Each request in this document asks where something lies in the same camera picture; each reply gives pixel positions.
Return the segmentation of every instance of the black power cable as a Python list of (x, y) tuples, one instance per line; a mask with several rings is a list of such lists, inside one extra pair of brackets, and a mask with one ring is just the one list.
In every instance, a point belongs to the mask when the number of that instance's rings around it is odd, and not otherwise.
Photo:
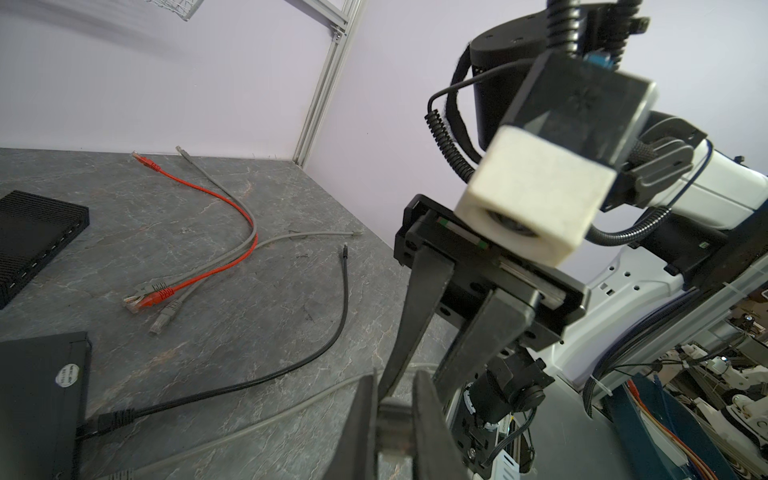
[(533, 434), (531, 433), (531, 429), (528, 429), (526, 433), (528, 433), (528, 460), (520, 465), (520, 473), (530, 472), (531, 467), (533, 466), (533, 461), (536, 459), (536, 449), (533, 446)]
[(493, 459), (496, 458), (496, 455), (498, 455), (502, 450), (507, 448), (507, 445), (512, 443), (517, 437), (525, 433), (526, 430), (528, 430), (528, 427), (531, 426), (533, 423), (533, 418), (536, 416), (536, 407), (534, 407), (531, 410), (531, 416), (529, 416), (525, 422), (520, 425), (520, 428), (515, 430), (514, 432), (510, 433), (509, 435), (505, 436), (504, 439), (502, 439), (499, 443), (496, 444), (495, 448), (491, 450), (491, 453), (488, 454), (488, 457), (485, 459), (485, 461), (481, 464), (482, 467), (487, 468), (490, 464), (493, 463)]
[(105, 433), (112, 432), (113, 430), (119, 429), (120, 427), (130, 425), (136, 419), (139, 419), (147, 415), (152, 415), (153, 413), (164, 412), (165, 410), (174, 409), (178, 406), (187, 405), (193, 402), (199, 402), (200, 400), (209, 399), (214, 396), (237, 392), (238, 390), (248, 389), (252, 386), (261, 385), (262, 383), (269, 382), (270, 380), (277, 379), (283, 375), (286, 375), (287, 373), (300, 369), (306, 364), (316, 360), (322, 354), (327, 352), (328, 349), (330, 349), (334, 343), (336, 343), (336, 341), (341, 336), (342, 330), (344, 330), (344, 325), (346, 324), (346, 317), (347, 317), (347, 314), (349, 313), (349, 274), (347, 273), (347, 268), (346, 268), (347, 257), (348, 257), (348, 250), (345, 244), (344, 249), (342, 251), (342, 258), (341, 258), (341, 270), (342, 270), (342, 278), (344, 282), (344, 306), (341, 313), (341, 320), (339, 321), (339, 326), (338, 328), (336, 328), (336, 332), (333, 334), (333, 336), (328, 340), (328, 342), (326, 342), (325, 345), (321, 346), (315, 353), (306, 357), (303, 360), (300, 360), (299, 362), (296, 362), (285, 368), (277, 370), (276, 372), (272, 372), (268, 375), (262, 376), (258, 379), (248, 380), (246, 382), (237, 383), (231, 386), (221, 387), (219, 389), (208, 390), (207, 392), (196, 393), (194, 395), (185, 396), (180, 399), (171, 400), (169, 402), (159, 403), (154, 406), (144, 407), (142, 409), (125, 409), (125, 410), (118, 410), (116, 412), (101, 414), (95, 419), (91, 418), (90, 420), (88, 420), (88, 423), (85, 425), (84, 428), (78, 429), (78, 439), (89, 439), (90, 437), (93, 437), (96, 435), (103, 435)]
[(452, 91), (459, 91), (464, 87), (468, 87), (471, 84), (475, 84), (479, 81), (488, 80), (489, 78), (497, 77), (501, 73), (504, 73), (507, 70), (528, 70), (531, 65), (533, 65), (534, 59), (533, 58), (523, 58), (521, 60), (515, 60), (510, 61), (509, 63), (505, 63), (503, 65), (499, 65), (498, 67), (491, 68), (490, 70), (484, 71), (481, 74), (477, 74), (472, 78), (467, 78), (464, 81), (460, 81), (459, 83), (453, 84), (450, 87), (443, 88), (441, 91), (438, 91), (433, 96), (429, 98), (429, 101), (427, 102), (427, 112), (432, 111), (432, 103), (437, 100), (438, 98), (442, 97), (443, 95), (452, 92)]

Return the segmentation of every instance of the cable plug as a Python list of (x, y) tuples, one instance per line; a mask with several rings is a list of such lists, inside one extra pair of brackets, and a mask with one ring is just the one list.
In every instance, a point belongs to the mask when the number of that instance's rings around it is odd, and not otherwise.
[(145, 283), (142, 283), (141, 285), (136, 285), (134, 289), (136, 290), (136, 296), (144, 296), (149, 295), (150, 293), (159, 292), (160, 290), (168, 288), (168, 284), (165, 282), (157, 282), (152, 283), (151, 285), (146, 285)]
[(157, 305), (158, 303), (162, 302), (166, 298), (169, 298), (173, 296), (176, 293), (176, 291), (172, 288), (163, 288), (162, 290), (158, 290), (157, 292), (150, 293), (146, 297), (144, 297), (141, 301), (138, 303), (138, 308), (142, 309), (148, 306)]
[(139, 313), (139, 310), (148, 306), (157, 305), (166, 298), (173, 296), (176, 291), (172, 288), (163, 288), (157, 292), (150, 293), (149, 295), (134, 295), (123, 299), (125, 302), (125, 308), (129, 309), (132, 313)]
[(174, 319), (174, 317), (176, 316), (176, 313), (179, 311), (182, 304), (183, 303), (179, 299), (170, 301), (160, 311), (160, 314), (157, 315), (157, 318), (152, 324), (152, 327), (150, 327), (149, 331), (151, 333), (154, 333), (155, 335), (160, 335), (163, 332), (163, 329), (165, 328), (165, 326), (168, 323), (170, 323), (171, 320)]
[(134, 412), (134, 409), (125, 409), (102, 413), (96, 418), (91, 417), (85, 425), (78, 428), (78, 438), (89, 439), (130, 425), (136, 419)]
[(146, 295), (133, 295), (127, 298), (123, 298), (125, 308), (129, 309), (131, 313), (139, 313), (139, 303), (144, 299)]
[(132, 468), (126, 468), (110, 474), (108, 477), (104, 477), (106, 480), (134, 480), (134, 470)]
[(139, 163), (141, 163), (141, 164), (142, 164), (142, 165), (144, 165), (145, 167), (149, 167), (149, 168), (151, 168), (152, 170), (154, 170), (154, 171), (156, 171), (156, 172), (159, 172), (160, 170), (162, 170), (162, 169), (160, 168), (160, 165), (158, 165), (158, 164), (154, 163), (154, 162), (153, 162), (152, 160), (150, 160), (149, 158), (146, 158), (146, 157), (142, 157), (141, 155), (137, 154), (136, 152), (133, 152), (133, 153), (131, 153), (131, 156), (132, 156), (133, 158), (135, 158), (136, 160), (138, 160), (138, 161), (139, 161)]

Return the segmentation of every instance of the gray marble table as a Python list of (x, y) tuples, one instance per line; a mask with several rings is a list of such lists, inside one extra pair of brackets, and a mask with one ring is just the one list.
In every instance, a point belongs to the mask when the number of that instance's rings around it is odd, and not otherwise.
[[(180, 157), (166, 171), (207, 180)], [(296, 165), (201, 158), (257, 218), (260, 239), (308, 230), (361, 237), (281, 240), (210, 279), (160, 336), (158, 308), (123, 305), (133, 285), (182, 273), (250, 232), (230, 206), (142, 167), (126, 154), (0, 149), (0, 197), (23, 190), (85, 205), (91, 225), (0, 310), (0, 341), (88, 331), (87, 414), (141, 407), (227, 386), (286, 366), (333, 334), (342, 310), (339, 253), (349, 244), (350, 309), (336, 345), (277, 381), (150, 415), (84, 442), (81, 478), (136, 468), (251, 425), (341, 379), (382, 368), (394, 343), (409, 271)], [(436, 362), (455, 330), (433, 322), (414, 360)], [(289, 419), (145, 478), (322, 478), (354, 389)], [(408, 478), (384, 463), (380, 478)]]

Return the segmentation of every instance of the metal bracket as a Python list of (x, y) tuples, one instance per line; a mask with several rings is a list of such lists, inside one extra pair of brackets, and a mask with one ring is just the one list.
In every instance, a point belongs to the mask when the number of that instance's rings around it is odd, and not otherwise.
[(444, 407), (464, 382), (533, 323), (535, 311), (504, 290), (485, 299), (475, 318), (453, 340), (435, 372), (435, 389)]
[(346, 35), (346, 33), (338, 25), (333, 27), (333, 43), (338, 45), (344, 35)]
[(327, 18), (334, 27), (342, 31), (346, 30), (349, 24), (349, 16), (340, 11), (331, 2), (328, 2), (328, 0), (302, 0), (302, 2)]

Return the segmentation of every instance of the red ethernet cable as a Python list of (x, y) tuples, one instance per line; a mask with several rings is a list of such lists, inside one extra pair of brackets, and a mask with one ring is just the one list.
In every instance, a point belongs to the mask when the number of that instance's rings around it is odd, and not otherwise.
[[(175, 176), (169, 174), (168, 172), (164, 171), (160, 167), (160, 165), (154, 163), (149, 158), (142, 157), (141, 155), (137, 154), (136, 152), (134, 152), (131, 155), (133, 155), (133, 157), (136, 160), (138, 160), (139, 162), (141, 162), (141, 164), (143, 164), (145, 167), (149, 167), (152, 170), (154, 170), (154, 171), (156, 171), (156, 172), (158, 172), (160, 174), (165, 175), (166, 177), (170, 178), (171, 180), (175, 180), (175, 181), (179, 182), (180, 184), (187, 185), (188, 187), (192, 187), (195, 190), (200, 190), (202, 192), (205, 192), (206, 194), (213, 195), (216, 198), (224, 200), (229, 205), (232, 205), (233, 207), (237, 208), (237, 211), (239, 211), (243, 215), (243, 217), (245, 217), (245, 219), (248, 221), (248, 224), (250, 226), (253, 226), (253, 219), (242, 208), (237, 206), (232, 200), (230, 200), (230, 199), (228, 199), (226, 197), (223, 197), (223, 196), (217, 194), (216, 192), (210, 191), (207, 188), (203, 188), (203, 187), (200, 187), (199, 185), (191, 184), (191, 183), (189, 183), (189, 182), (187, 182), (185, 180), (181, 180), (180, 178), (175, 177)], [(251, 244), (251, 246), (248, 249), (248, 251), (246, 253), (243, 253), (243, 255), (239, 256), (235, 260), (232, 260), (231, 262), (227, 263), (226, 265), (218, 266), (217, 268), (209, 270), (209, 271), (207, 271), (205, 273), (201, 273), (200, 275), (195, 276), (193, 278), (190, 278), (189, 280), (186, 280), (186, 281), (184, 281), (182, 283), (179, 283), (176, 286), (169, 286), (168, 288), (164, 288), (162, 290), (158, 290), (157, 292), (150, 293), (149, 295), (146, 295), (146, 296), (143, 296), (143, 297), (139, 297), (139, 298), (137, 298), (133, 302), (130, 302), (127, 305), (128, 309), (130, 309), (133, 312), (137, 312), (139, 309), (142, 309), (142, 308), (144, 308), (146, 306), (156, 305), (159, 302), (162, 302), (163, 300), (165, 300), (166, 298), (168, 298), (170, 296), (173, 296), (176, 292), (178, 292), (179, 290), (183, 289), (184, 287), (187, 287), (187, 286), (189, 286), (189, 285), (191, 285), (191, 284), (193, 284), (195, 282), (199, 282), (203, 278), (207, 278), (207, 277), (209, 277), (211, 275), (214, 275), (216, 273), (223, 272), (224, 270), (227, 270), (227, 269), (237, 265), (238, 263), (240, 263), (243, 260), (245, 260), (251, 254), (251, 252), (253, 252), (253, 249), (256, 248), (256, 245), (258, 243), (259, 243), (259, 235), (256, 234), (253, 237), (253, 243)]]

